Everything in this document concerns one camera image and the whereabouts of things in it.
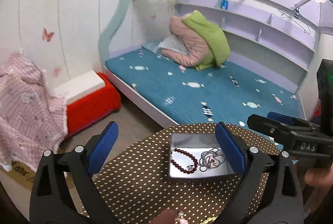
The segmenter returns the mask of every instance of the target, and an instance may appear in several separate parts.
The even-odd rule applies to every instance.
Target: red box
[[[67,106],[67,137],[99,121],[110,112],[120,109],[119,92],[105,74],[97,74],[104,80],[105,87]]]

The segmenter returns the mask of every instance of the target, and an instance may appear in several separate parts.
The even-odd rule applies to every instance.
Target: pink pillow
[[[162,55],[172,59],[185,67],[193,67],[201,63],[208,54],[209,47],[206,41],[182,22],[181,17],[170,18],[170,31],[181,37],[188,50],[188,55],[162,48]]]

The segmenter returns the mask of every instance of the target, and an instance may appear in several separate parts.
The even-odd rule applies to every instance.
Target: hand
[[[150,224],[174,224],[176,213],[171,209],[165,209],[156,218],[154,218]]]
[[[309,169],[304,179],[310,186],[331,188],[333,184],[333,169]]]

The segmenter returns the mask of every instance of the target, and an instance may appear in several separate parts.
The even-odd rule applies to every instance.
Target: checkered fabric
[[[8,170],[16,159],[36,170],[42,153],[58,151],[66,134],[66,100],[50,95],[36,64],[12,55],[0,67],[0,165]]]

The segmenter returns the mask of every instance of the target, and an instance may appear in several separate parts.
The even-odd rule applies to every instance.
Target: brown polka dot surface
[[[172,133],[214,134],[214,123],[178,125],[138,141],[104,165],[95,180],[105,203],[120,223],[148,223],[166,208],[183,211],[189,224],[199,224],[217,216],[240,184],[240,176],[224,176],[219,181],[176,184],[168,178],[169,141]],[[258,134],[237,125],[229,130],[267,154],[280,150]],[[263,174],[257,194],[247,214],[254,213],[265,189],[268,174]]]

